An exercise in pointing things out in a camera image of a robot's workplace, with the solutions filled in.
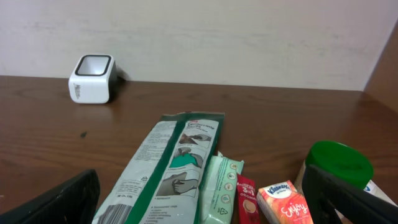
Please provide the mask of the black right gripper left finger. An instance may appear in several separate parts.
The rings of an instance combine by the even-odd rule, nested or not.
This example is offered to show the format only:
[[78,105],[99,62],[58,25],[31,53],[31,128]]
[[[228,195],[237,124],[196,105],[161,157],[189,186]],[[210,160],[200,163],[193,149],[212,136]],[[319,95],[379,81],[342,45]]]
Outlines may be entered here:
[[1,224],[91,223],[100,196],[100,180],[88,169],[1,215]]

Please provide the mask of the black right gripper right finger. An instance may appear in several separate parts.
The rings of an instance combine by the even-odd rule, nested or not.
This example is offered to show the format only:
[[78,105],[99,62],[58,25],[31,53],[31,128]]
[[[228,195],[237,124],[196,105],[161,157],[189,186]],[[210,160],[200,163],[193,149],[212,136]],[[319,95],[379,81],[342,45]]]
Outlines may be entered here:
[[341,180],[315,165],[303,175],[302,190],[314,223],[397,224],[397,207]]

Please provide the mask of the green lid jar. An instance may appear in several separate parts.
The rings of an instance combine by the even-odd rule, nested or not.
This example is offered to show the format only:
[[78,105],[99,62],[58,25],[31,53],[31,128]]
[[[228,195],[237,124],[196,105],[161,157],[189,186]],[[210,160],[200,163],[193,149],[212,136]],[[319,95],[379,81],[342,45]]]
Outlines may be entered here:
[[336,141],[318,141],[310,148],[294,182],[299,193],[303,192],[303,176],[310,165],[316,165],[361,190],[374,175],[370,160],[359,151]]

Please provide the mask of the orange tissue pack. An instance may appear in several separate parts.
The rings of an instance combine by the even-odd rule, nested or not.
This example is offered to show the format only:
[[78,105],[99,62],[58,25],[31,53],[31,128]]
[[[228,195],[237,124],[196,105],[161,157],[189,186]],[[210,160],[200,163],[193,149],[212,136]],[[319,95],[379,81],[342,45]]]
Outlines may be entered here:
[[256,199],[271,224],[313,224],[305,197],[289,180],[260,188]]

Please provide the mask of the red stick sachet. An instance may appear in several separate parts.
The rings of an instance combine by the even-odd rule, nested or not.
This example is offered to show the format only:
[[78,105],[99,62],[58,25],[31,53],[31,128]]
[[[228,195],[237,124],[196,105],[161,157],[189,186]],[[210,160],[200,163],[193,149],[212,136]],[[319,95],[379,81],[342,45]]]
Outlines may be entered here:
[[239,223],[260,224],[254,181],[238,174],[236,190],[238,195]]

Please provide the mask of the green white gloves package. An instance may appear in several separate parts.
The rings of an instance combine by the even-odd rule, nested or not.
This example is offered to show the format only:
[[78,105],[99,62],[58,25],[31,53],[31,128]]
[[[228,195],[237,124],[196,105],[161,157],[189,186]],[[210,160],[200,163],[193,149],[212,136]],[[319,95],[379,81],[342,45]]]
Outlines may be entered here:
[[203,176],[223,113],[165,114],[122,172],[92,222],[198,223]]

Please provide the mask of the mint wet wipes pack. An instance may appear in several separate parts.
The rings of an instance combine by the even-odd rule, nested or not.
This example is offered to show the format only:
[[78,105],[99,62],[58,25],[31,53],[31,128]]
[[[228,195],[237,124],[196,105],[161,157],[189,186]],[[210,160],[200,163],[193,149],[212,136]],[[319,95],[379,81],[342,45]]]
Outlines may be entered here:
[[244,161],[219,153],[212,156],[200,193],[200,224],[230,224],[233,216],[237,176]]

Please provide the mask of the white slim box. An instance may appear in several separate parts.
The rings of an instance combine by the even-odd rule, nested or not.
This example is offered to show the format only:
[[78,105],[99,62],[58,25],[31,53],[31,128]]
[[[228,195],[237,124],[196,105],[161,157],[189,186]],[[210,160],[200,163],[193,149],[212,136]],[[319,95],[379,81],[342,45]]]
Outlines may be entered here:
[[370,180],[364,188],[364,191],[382,199],[388,203],[391,203],[394,206],[397,206],[395,202],[393,202],[372,180]]

